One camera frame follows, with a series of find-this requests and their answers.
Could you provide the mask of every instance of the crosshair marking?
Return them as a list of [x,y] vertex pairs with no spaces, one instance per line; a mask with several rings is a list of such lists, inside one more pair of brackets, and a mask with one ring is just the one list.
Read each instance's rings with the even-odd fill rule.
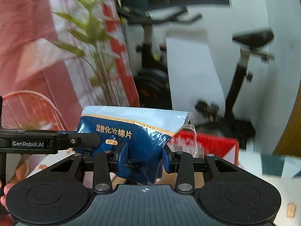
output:
[[145,188],[143,188],[143,189],[141,189],[141,190],[142,190],[144,193],[146,193],[146,192],[150,191],[151,189],[145,187]]

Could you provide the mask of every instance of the human hand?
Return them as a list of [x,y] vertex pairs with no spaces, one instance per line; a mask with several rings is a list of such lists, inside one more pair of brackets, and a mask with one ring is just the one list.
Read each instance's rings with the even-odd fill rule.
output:
[[6,215],[6,216],[0,215],[0,225],[1,226],[11,226],[13,224],[14,224],[14,221],[10,215]]
[[8,191],[18,182],[22,181],[25,178],[25,175],[27,173],[27,165],[25,162],[23,162],[15,172],[15,175],[10,179],[10,181],[5,185],[4,187],[4,195],[0,198],[1,204],[6,208],[6,196]]

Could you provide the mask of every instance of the bike handlebar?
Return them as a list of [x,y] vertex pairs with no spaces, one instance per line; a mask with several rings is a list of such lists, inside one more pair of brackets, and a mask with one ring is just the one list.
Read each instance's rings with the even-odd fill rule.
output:
[[179,20],[178,17],[184,13],[188,12],[186,6],[180,8],[179,11],[176,11],[172,15],[166,17],[165,19],[152,19],[146,13],[133,8],[124,9],[122,7],[117,7],[117,12],[119,16],[122,16],[127,19],[129,25],[159,25],[167,22],[176,22],[180,24],[191,24],[199,19],[202,19],[203,16],[201,13],[197,14],[191,19],[188,20]]

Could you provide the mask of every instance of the green plant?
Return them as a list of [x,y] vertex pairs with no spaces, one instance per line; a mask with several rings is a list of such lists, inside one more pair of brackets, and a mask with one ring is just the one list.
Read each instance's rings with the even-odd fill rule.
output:
[[115,68],[115,58],[106,53],[105,47],[111,38],[106,32],[104,23],[94,14],[99,11],[102,0],[75,0],[85,13],[80,19],[62,12],[54,12],[73,25],[67,31],[78,41],[81,46],[75,46],[67,42],[57,41],[53,44],[74,56],[82,58],[93,70],[90,83],[93,88],[100,87],[103,96],[98,96],[97,101],[101,105],[120,106],[118,90],[111,79],[110,72]]

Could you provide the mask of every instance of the sticker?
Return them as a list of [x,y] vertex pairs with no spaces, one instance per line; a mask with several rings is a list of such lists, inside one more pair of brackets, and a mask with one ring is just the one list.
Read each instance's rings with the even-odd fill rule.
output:
[[107,140],[106,140],[106,144],[117,145],[117,144],[118,144],[118,142],[117,142],[116,140],[107,139]]
[[11,140],[13,149],[46,149],[45,140]]

